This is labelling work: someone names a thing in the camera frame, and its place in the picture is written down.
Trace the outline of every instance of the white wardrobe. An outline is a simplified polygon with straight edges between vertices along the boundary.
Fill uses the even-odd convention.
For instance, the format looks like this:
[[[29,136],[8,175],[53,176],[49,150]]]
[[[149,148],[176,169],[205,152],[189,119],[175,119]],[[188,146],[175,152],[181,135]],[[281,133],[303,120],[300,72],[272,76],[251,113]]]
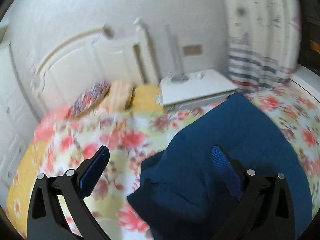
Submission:
[[[0,204],[38,121],[20,89],[10,45],[0,43]]]

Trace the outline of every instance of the curved headboard top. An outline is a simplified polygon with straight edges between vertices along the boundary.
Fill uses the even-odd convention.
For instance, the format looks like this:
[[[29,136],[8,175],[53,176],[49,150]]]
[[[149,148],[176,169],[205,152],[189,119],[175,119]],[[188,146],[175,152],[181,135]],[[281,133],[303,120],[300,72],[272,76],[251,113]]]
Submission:
[[[105,25],[79,33],[50,52],[31,83],[43,113],[73,103],[86,88],[103,79],[158,85],[147,31],[140,19],[134,25],[135,35],[127,39],[113,40]]]

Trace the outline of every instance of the white wall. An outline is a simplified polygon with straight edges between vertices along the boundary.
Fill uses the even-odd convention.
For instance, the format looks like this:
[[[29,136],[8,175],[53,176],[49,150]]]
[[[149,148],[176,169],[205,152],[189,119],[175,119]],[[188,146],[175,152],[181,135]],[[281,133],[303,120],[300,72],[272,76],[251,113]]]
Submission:
[[[8,28],[22,84],[29,87],[39,62],[68,37],[107,23],[115,38],[130,36],[133,21],[147,24],[161,76],[174,69],[166,26],[180,46],[202,44],[203,54],[183,58],[186,72],[227,71],[227,22],[223,0],[19,0]]]

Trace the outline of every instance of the curtain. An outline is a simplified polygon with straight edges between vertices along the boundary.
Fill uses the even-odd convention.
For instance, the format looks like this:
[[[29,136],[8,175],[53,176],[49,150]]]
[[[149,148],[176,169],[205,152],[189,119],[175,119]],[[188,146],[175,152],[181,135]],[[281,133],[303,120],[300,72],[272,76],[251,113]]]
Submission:
[[[284,83],[300,51],[299,0],[225,0],[229,75],[243,93]]]

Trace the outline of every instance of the dark blue cloth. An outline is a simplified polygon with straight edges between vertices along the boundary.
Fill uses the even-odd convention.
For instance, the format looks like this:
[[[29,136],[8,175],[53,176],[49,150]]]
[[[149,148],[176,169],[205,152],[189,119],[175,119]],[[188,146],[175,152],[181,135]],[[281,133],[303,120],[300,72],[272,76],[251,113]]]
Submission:
[[[296,237],[312,219],[312,199],[297,155],[277,126],[240,94],[181,130],[167,149],[142,163],[128,202],[165,239],[207,239],[236,207],[211,160],[219,145],[258,175],[282,172],[295,213]]]

